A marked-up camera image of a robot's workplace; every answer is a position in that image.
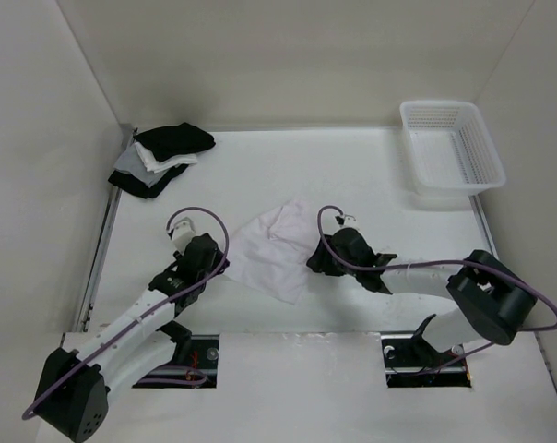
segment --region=rectangular opening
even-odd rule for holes
[[[184,345],[177,345],[174,357],[162,369],[151,371],[144,377],[145,382],[134,385],[135,389],[212,389],[217,387],[217,366],[219,362],[219,335],[194,335]],[[189,380],[190,373],[174,368],[188,366],[198,369],[207,376],[207,381],[199,386],[173,384],[174,380]],[[168,378],[171,383],[149,383],[150,378]]]
[[[456,362],[434,374],[418,374],[430,369],[418,355],[407,356],[404,359],[395,357],[396,347],[403,346],[411,338],[411,333],[382,334],[381,348],[385,366],[385,381],[389,388],[471,388],[471,377],[465,360]],[[442,365],[456,358],[452,353],[441,353]]]

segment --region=white wall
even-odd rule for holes
[[[0,0],[0,442],[71,318],[120,129],[54,0]]]
[[[557,0],[536,0],[478,105],[508,176],[484,198],[499,254],[557,302]],[[557,383],[557,332],[542,342]]]
[[[120,121],[397,124],[479,95],[532,0],[59,0]]]

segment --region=white table surface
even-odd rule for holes
[[[296,196],[318,209],[337,204],[355,215],[375,251],[413,258],[466,257],[486,248],[468,198],[429,200],[413,193],[395,129],[344,128],[214,133],[199,156],[155,200],[122,194],[90,330],[122,314],[171,261],[164,232],[185,206],[214,210],[230,233]],[[207,216],[190,214],[220,240]],[[326,216],[326,231],[334,230]],[[453,302],[416,294],[368,293],[351,277],[314,276],[297,305],[218,277],[179,321],[194,333],[415,329]]]
[[[89,443],[557,443],[533,334],[468,365],[472,389],[388,389],[375,333],[222,334],[216,389],[130,389]],[[37,443],[67,441],[42,423]]]

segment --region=cable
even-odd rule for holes
[[[43,403],[45,400],[47,400],[47,398],[49,398],[49,396],[51,394],[53,394],[56,390],[58,390],[64,383],[66,383],[67,380],[69,380],[72,376],[77,374],[77,372],[82,367],[86,366],[89,362],[91,362],[96,357],[101,355],[104,351],[106,351],[108,348],[113,346],[113,344],[117,343],[131,329],[133,329],[135,326],[137,326],[139,324],[139,321],[145,319],[152,312],[157,311],[158,309],[160,309],[162,306],[166,305],[167,303],[173,303],[176,300],[178,300],[180,297],[183,297],[183,296],[187,295],[188,293],[191,293],[196,288],[202,286],[207,281],[209,281],[213,277],[215,277],[217,275],[217,273],[222,269],[223,265],[225,265],[225,262],[227,261],[227,253],[230,249],[230,235],[227,231],[227,228],[225,227],[225,224],[223,223],[223,221],[221,220],[221,218],[217,214],[215,214],[211,210],[207,210],[205,208],[200,208],[198,206],[190,206],[190,207],[187,207],[187,208],[182,208],[181,210],[177,210],[176,212],[174,212],[173,215],[168,219],[168,223],[166,224],[166,231],[170,230],[170,226],[172,225],[173,220],[179,214],[182,214],[183,212],[187,212],[189,210],[198,210],[200,212],[205,212],[206,214],[210,215],[211,217],[213,217],[215,219],[215,221],[219,224],[219,227],[223,231],[223,237],[225,239],[225,251],[223,251],[223,256],[221,257],[221,261],[219,262],[219,264],[211,271],[210,274],[205,276],[201,281],[198,281],[195,284],[193,284],[192,286],[189,286],[188,288],[181,290],[179,293],[176,293],[175,295],[172,295],[171,297],[169,297],[165,300],[162,300],[161,302],[156,303],[154,306],[152,306],[146,312],[141,314],[141,316],[139,316],[139,320],[134,320],[131,323],[129,323],[127,326],[125,326],[123,329],[121,329],[121,331],[118,334],[116,334],[110,340],[105,342],[95,352],[91,353],[87,358],[85,358],[84,360],[79,362],[77,365],[75,365],[73,368],[71,368],[65,375],[63,375],[61,378],[59,378],[57,381],[55,381],[55,383],[53,383],[46,391],[44,391],[44,393],[41,394],[25,410],[25,412],[22,414],[22,420],[30,420],[31,418],[35,417],[36,414],[35,414],[34,410],[37,409],[41,403]]]
[[[416,371],[416,372],[397,372],[394,367],[390,367],[389,369],[391,369],[393,372],[395,372],[396,375],[398,375],[398,376],[414,377],[414,376],[418,376],[418,375],[422,374],[422,371],[424,371],[426,369],[426,366],[424,366],[421,370]]]
[[[195,367],[191,366],[176,366],[176,365],[165,365],[160,366],[157,370],[160,369],[176,369],[179,371],[186,371],[193,372],[200,376],[199,380],[175,380],[173,378],[141,378],[137,383],[158,383],[158,384],[167,384],[167,385],[180,385],[180,386],[201,386],[207,383],[208,377],[202,371],[199,371]]]
[[[434,266],[442,266],[442,265],[461,265],[461,266],[467,266],[467,267],[471,267],[474,269],[478,269],[478,270],[482,270],[484,272],[490,273],[491,275],[494,275],[504,281],[507,281],[511,284],[513,284],[514,286],[517,286],[518,288],[522,289],[523,291],[526,291],[527,293],[530,293],[532,296],[534,296],[535,298],[537,298],[538,300],[540,300],[545,306],[547,306],[555,315],[555,323],[553,323],[552,325],[547,325],[547,326],[539,326],[539,327],[535,327],[535,328],[522,328],[522,331],[527,331],[527,332],[542,332],[542,331],[547,331],[547,330],[556,330],[557,329],[557,306],[549,299],[547,298],[547,296],[543,295],[542,293],[540,293],[539,291],[537,291],[536,289],[532,288],[531,286],[529,286],[528,284],[524,283],[523,281],[514,278],[511,275],[508,275],[504,272],[501,272],[500,270],[494,269],[490,266],[486,266],[486,265],[481,265],[480,263],[473,263],[471,261],[467,261],[467,260],[433,260],[433,261],[422,261],[422,262],[417,262],[417,263],[401,263],[398,265],[385,265],[385,266],[375,266],[375,267],[364,267],[364,266],[356,266],[353,265],[352,263],[349,263],[348,261],[340,258],[338,256],[338,254],[334,251],[334,249],[332,249],[332,247],[329,245],[329,243],[326,240],[326,236],[324,235],[324,229],[322,228],[322,214],[326,211],[326,210],[335,210],[339,213],[340,216],[344,215],[344,211],[339,208],[338,206],[334,206],[334,205],[326,205],[323,208],[321,208],[318,212],[317,212],[317,229],[319,230],[319,236],[320,236],[320,240],[322,241],[322,243],[324,244],[324,246],[326,247],[327,252],[332,256],[332,258],[337,261],[339,264],[341,264],[342,266],[345,266],[349,269],[352,270],[359,270],[359,271],[367,271],[367,272],[380,272],[380,271],[385,271],[385,270],[394,270],[394,269],[409,269],[409,268],[431,268]],[[474,353],[478,353],[479,351],[483,351],[484,349],[489,348],[490,346],[492,346],[493,343],[487,343],[477,349],[474,349],[473,351],[469,351],[468,353],[464,353],[463,355],[459,356],[458,358],[455,358],[449,362],[446,362],[444,365],[440,365],[434,369],[428,369],[426,371],[420,371],[418,373],[416,373],[416,375],[425,375],[425,374],[432,374],[436,371],[439,371],[441,369],[443,369],[444,367],[447,367],[449,365],[452,365],[456,362],[459,362],[461,360],[464,360],[465,358],[467,358],[468,356],[474,354]]]

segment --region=white panel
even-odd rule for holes
[[[69,325],[120,130],[53,0],[0,0],[0,441]]]
[[[171,261],[164,227],[184,206],[214,210],[235,232],[257,215],[303,196],[316,209],[338,204],[356,216],[375,251],[402,257],[459,258],[485,247],[469,200],[418,198],[405,176],[399,131],[317,129],[214,134],[218,146],[154,201],[123,193],[90,327],[121,315]],[[220,229],[191,213],[197,233]],[[336,229],[326,214],[327,233]],[[415,329],[454,302],[415,294],[369,293],[351,277],[311,275],[297,305],[219,277],[180,321],[193,332]]]
[[[459,308],[433,318],[422,338],[439,353],[448,351],[456,344],[481,340]]]
[[[93,363],[101,367],[101,375],[104,377],[104,384],[110,386],[115,378],[119,367],[130,357],[144,340],[151,336],[156,330],[174,320],[174,304],[166,303],[156,309],[147,318],[141,318],[150,306],[167,300],[168,296],[160,291],[145,291],[124,314],[118,317],[107,329],[101,331],[82,348],[78,349],[76,357],[82,361],[86,360],[91,354],[95,353],[105,342],[112,340],[121,330],[128,328],[136,322],[132,331],[120,338],[116,344],[98,357],[94,358]]]
[[[216,389],[129,391],[91,441],[557,443],[532,334],[468,364],[473,389],[388,389],[377,334],[226,334]],[[37,443],[62,442],[41,426]]]
[[[483,200],[500,257],[557,303],[557,0],[531,8],[478,105],[508,177]],[[557,333],[541,339],[557,383]]]
[[[397,256],[389,263],[394,265],[408,265],[424,261],[419,257],[407,258]],[[381,280],[390,293],[424,293],[437,297],[451,298],[446,290],[448,279],[461,270],[460,265],[437,266],[435,268],[412,268],[387,270],[381,276]]]
[[[117,368],[113,379],[104,377],[104,384],[109,388],[109,405],[115,403],[121,394],[126,393],[146,374],[169,363],[175,351],[176,344],[163,332],[154,332],[146,337],[124,364]]]
[[[390,125],[473,101],[532,0],[59,0],[122,122]]]

